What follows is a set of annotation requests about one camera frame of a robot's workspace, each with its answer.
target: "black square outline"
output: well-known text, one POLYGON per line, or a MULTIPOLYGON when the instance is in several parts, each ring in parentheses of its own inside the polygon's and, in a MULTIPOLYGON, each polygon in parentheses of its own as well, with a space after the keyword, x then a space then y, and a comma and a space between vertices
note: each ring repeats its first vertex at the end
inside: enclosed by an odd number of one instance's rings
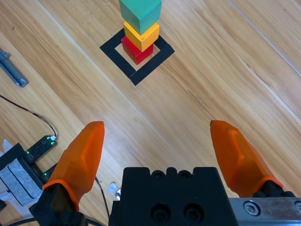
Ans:
POLYGON ((136 71, 130 65, 130 63, 126 61, 126 59, 123 58, 123 56, 120 55, 120 53, 115 49, 121 43, 121 39, 123 39, 123 37, 125 37, 125 32, 124 29, 121 29, 110 40, 104 43, 100 49, 120 70, 122 70, 122 72, 132 81, 135 86, 174 53, 174 49, 161 36, 159 36, 154 44, 160 49, 160 51, 144 66, 136 71))

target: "wooden block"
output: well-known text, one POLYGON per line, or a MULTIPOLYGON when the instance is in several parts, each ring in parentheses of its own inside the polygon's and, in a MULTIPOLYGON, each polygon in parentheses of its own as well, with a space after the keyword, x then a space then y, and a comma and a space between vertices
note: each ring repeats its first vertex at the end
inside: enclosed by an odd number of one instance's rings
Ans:
POLYGON ((150 56, 154 51, 154 44, 151 44, 151 46, 149 46, 144 52, 141 52, 127 37, 124 37, 121 41, 124 51, 137 65, 150 56))
POLYGON ((162 0, 119 0, 122 17, 142 35, 160 18, 162 0))
POLYGON ((138 34, 128 22, 124 23, 126 37, 141 51, 144 52, 159 37, 160 26, 155 23, 142 35, 138 34))

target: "green block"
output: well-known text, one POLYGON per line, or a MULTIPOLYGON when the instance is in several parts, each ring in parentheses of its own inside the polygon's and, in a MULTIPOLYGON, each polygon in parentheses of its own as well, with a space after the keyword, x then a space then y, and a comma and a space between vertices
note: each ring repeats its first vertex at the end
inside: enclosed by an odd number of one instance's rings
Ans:
POLYGON ((139 33, 160 18, 162 0, 119 0, 122 17, 139 33))

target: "wooden floor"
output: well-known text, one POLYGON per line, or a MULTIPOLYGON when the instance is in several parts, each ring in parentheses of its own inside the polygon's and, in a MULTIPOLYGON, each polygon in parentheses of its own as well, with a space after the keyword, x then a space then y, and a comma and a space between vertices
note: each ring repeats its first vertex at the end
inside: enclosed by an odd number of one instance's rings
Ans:
MULTIPOLYGON (((86 124, 104 121, 97 176, 111 208, 108 186, 121 185, 125 167, 218 167, 209 131, 217 119, 239 128, 301 195, 299 0, 163 0, 160 34, 175 53, 136 87, 99 49, 123 27, 118 0, 0 0, 0 15, 0 48, 30 81, 18 88, 0 70, 0 94, 59 133, 42 170, 86 124)), ((0 128, 0 143, 24 149, 51 134, 2 99, 0 128)), ((107 225, 97 185, 80 210, 107 225)), ((0 212, 3 225, 19 219, 11 206, 0 212)))

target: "red block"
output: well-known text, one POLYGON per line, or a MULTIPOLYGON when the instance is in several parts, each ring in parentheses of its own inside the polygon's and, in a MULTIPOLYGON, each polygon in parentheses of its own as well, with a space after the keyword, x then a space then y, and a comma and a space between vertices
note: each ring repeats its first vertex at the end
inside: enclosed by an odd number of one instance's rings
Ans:
POLYGON ((124 51, 138 65, 154 51, 154 44, 141 52, 126 36, 121 40, 124 51))

